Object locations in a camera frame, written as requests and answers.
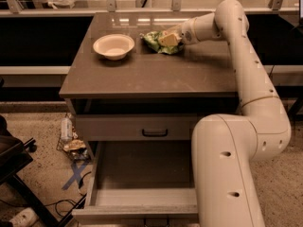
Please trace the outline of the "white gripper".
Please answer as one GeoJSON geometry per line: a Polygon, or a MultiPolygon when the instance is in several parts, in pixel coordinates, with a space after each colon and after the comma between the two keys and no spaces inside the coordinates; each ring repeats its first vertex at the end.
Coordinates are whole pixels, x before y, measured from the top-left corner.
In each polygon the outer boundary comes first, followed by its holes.
{"type": "Polygon", "coordinates": [[[198,39],[194,31],[194,19],[189,19],[182,24],[174,26],[170,34],[163,34],[158,38],[158,42],[162,46],[177,46],[182,44],[196,44],[198,39]]]}

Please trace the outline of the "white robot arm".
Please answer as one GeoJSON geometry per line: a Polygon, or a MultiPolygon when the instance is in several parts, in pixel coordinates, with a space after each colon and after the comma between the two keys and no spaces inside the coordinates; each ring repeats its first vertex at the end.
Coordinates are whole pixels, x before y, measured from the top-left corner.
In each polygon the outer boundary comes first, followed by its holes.
{"type": "Polygon", "coordinates": [[[201,227],[265,227],[250,162],[277,156],[291,125],[276,89],[247,36],[241,3],[224,0],[213,13],[160,33],[163,46],[224,39],[236,77],[239,115],[212,114],[192,133],[192,168],[201,227]]]}

